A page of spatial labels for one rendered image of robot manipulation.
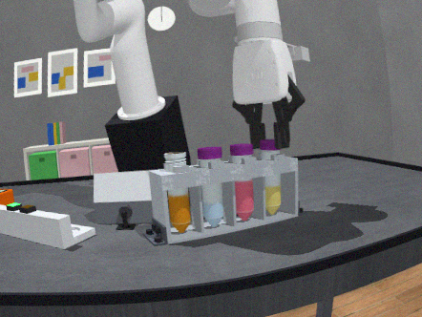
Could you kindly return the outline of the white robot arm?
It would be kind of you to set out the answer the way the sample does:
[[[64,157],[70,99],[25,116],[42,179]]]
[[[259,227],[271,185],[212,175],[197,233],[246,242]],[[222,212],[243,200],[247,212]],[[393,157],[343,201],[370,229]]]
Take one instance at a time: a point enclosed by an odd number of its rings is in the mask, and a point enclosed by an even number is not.
[[[198,15],[235,13],[236,43],[249,38],[283,40],[277,0],[188,0]],[[110,54],[116,77],[122,120],[151,116],[165,106],[158,96],[145,34],[141,0],[74,0],[78,33],[88,43],[113,35]],[[292,63],[310,62],[308,48],[287,44]]]

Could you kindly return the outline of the white threaded tube neck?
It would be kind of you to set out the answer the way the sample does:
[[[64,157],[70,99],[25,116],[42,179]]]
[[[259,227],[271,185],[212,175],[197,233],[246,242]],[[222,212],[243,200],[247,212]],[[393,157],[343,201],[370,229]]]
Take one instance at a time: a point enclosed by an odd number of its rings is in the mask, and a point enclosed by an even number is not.
[[[186,162],[186,152],[165,153],[166,164],[180,164]]]

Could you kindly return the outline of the black table edge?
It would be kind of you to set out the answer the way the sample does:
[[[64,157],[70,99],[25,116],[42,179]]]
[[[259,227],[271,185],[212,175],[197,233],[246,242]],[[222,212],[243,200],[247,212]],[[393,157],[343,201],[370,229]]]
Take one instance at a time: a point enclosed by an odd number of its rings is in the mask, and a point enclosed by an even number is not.
[[[390,166],[401,167],[422,172],[422,166],[382,160],[377,158],[367,158],[344,153],[328,153],[292,158],[298,158],[298,160],[301,160],[336,156],[386,164]],[[0,187],[93,179],[94,175],[46,180],[24,180],[13,182],[1,182]],[[267,271],[264,273],[202,284],[97,292],[0,292],[0,306],[123,305],[172,301],[216,295],[243,289],[249,289],[262,285],[270,285],[298,278],[311,273],[329,269],[334,266],[346,264],[355,260],[365,258],[369,255],[390,249],[392,247],[395,247],[402,243],[407,243],[420,237],[422,237],[422,226],[375,243],[370,243],[361,247],[351,249],[349,251],[345,251],[315,261],[303,264],[296,264],[293,266]]]

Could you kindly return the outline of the orange digital multimeter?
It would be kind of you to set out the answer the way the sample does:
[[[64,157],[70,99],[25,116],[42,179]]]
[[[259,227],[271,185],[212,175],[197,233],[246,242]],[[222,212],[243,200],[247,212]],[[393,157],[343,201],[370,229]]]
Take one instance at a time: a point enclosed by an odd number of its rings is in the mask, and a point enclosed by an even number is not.
[[[12,189],[0,189],[0,204],[8,205],[12,203],[14,203]]]

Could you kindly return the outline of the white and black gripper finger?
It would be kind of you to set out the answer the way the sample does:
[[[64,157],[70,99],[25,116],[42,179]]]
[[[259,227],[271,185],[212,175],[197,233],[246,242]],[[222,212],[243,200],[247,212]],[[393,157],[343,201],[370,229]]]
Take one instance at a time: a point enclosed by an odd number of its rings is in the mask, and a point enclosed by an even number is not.
[[[260,148],[260,139],[265,139],[265,127],[262,121],[263,104],[238,104],[233,101],[233,108],[235,108],[245,118],[245,122],[249,124],[250,129],[250,143],[253,144],[253,149]],[[255,108],[255,113],[254,113]]]
[[[287,77],[288,92],[292,96],[292,100],[288,103],[287,97],[285,96],[285,98],[282,98],[281,101],[272,102],[275,117],[277,119],[277,122],[274,122],[273,125],[276,149],[289,148],[289,122],[292,120],[292,117],[297,109],[306,101],[290,76],[287,75]]]

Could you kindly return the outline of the white button panel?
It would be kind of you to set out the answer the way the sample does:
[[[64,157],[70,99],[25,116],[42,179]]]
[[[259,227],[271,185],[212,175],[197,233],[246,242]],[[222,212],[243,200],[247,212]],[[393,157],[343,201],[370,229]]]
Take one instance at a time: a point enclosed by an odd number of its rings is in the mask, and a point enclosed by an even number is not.
[[[152,222],[149,171],[94,174],[96,223],[123,223],[116,230],[131,230],[136,225],[128,223]]]

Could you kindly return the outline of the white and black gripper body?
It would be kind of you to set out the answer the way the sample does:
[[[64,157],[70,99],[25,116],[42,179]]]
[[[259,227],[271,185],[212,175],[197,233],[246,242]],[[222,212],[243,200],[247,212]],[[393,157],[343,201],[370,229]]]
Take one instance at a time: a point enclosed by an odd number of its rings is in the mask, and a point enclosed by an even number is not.
[[[287,75],[295,85],[296,78],[286,43],[278,38],[257,37],[238,45],[233,56],[235,102],[271,104],[285,96],[291,99]]]

